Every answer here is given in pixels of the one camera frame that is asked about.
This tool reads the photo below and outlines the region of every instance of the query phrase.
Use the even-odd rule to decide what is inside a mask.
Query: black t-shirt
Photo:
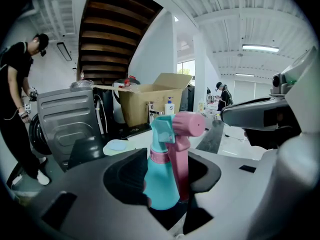
[[[226,86],[223,87],[222,89],[222,93],[221,93],[221,99],[222,100],[219,100],[219,104],[218,104],[218,111],[221,111],[225,106],[226,104],[228,104],[228,101],[229,101],[229,93],[226,90]]]
[[[0,71],[1,97],[5,105],[5,109],[1,109],[4,112],[3,114],[12,114],[12,112],[15,112],[17,109],[10,94],[8,83],[8,66],[11,66],[17,70],[16,81],[18,84],[19,95],[21,97],[24,78],[28,77],[30,67],[33,63],[33,59],[27,52],[27,47],[28,43],[18,42],[11,46],[2,57],[0,66],[3,67],[3,65],[7,65]]]

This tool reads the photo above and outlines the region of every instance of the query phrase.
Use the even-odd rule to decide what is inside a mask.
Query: pink spray nozzle
[[[200,136],[205,130],[203,115],[194,112],[179,112],[173,118],[173,130],[181,136]]]
[[[198,113],[179,112],[173,118],[172,126],[177,136],[174,144],[168,144],[168,153],[180,199],[184,201],[189,198],[188,148],[190,148],[190,141],[187,136],[200,136],[205,130],[205,119]]]

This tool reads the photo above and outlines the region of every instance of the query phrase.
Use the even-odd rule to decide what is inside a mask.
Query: brown wooden staircase underside
[[[127,77],[139,42],[161,10],[152,0],[87,0],[79,36],[84,79],[111,85]]]

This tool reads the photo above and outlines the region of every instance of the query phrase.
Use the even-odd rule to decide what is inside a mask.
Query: teal spray bottle
[[[205,130],[205,120],[199,113],[179,112],[158,116],[151,128],[144,193],[151,199],[151,208],[167,210],[179,199],[189,198],[188,136],[200,136]]]

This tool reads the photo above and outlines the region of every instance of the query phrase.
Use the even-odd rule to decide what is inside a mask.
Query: staircase
[[[78,74],[96,85],[128,76],[130,61],[162,7],[152,0],[87,0],[79,36]]]

